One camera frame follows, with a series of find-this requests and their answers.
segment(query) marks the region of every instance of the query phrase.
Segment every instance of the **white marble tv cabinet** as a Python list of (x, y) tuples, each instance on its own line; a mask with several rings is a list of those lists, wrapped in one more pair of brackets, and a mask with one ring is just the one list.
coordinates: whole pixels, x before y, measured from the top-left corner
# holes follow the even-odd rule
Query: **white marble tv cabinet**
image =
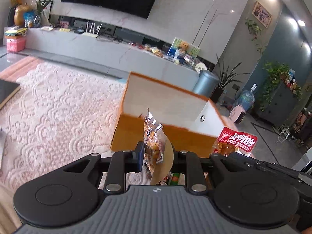
[[(134, 71), (189, 91), (193, 89), (199, 78), (196, 71), (128, 44), (100, 41), (74, 32), (59, 30), (48, 32), (32, 28), (27, 34), (26, 48), (94, 62), (126, 72)], [(87, 62), (82, 67), (88, 69)]]

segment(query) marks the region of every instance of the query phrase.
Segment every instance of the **pink appliance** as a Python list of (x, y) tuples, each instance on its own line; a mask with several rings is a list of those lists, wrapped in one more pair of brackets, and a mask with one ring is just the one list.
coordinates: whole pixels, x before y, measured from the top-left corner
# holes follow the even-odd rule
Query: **pink appliance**
[(243, 108), (243, 106), (237, 105), (231, 111), (229, 118), (235, 124), (239, 124), (242, 121), (242, 119), (245, 117), (245, 114), (246, 114), (246, 111)]

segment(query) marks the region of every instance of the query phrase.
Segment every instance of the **blue wall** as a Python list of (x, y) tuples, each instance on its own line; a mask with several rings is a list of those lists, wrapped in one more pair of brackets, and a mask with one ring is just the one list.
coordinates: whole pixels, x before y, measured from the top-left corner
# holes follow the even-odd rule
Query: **blue wall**
[(305, 84), (311, 71), (312, 53), (310, 49), (307, 49), (307, 40), (299, 26), (295, 29), (289, 22), (290, 18), (293, 18), (293, 15), (284, 6), (268, 46), (244, 86), (244, 90), (250, 90), (252, 85), (256, 83), (259, 91), (267, 76), (266, 71), (263, 69), (266, 61), (287, 63), (290, 68), (295, 70), (295, 78), (298, 84), (300, 86)]

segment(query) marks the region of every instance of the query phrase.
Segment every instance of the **gray metal trash can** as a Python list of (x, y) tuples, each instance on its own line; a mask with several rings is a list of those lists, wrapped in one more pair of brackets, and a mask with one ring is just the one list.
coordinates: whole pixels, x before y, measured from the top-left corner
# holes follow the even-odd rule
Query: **gray metal trash can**
[(215, 74), (208, 70), (201, 70), (193, 92), (210, 98), (219, 81), (219, 78)]

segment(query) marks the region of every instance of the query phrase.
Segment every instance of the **gray cabinet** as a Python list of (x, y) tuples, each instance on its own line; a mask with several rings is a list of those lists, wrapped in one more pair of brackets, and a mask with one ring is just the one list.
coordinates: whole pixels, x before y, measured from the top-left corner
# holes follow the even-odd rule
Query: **gray cabinet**
[(271, 122), (278, 128), (283, 125), (298, 100), (283, 82), (280, 83), (272, 96), (271, 104), (265, 107), (264, 112), (258, 109), (256, 113), (260, 118)]

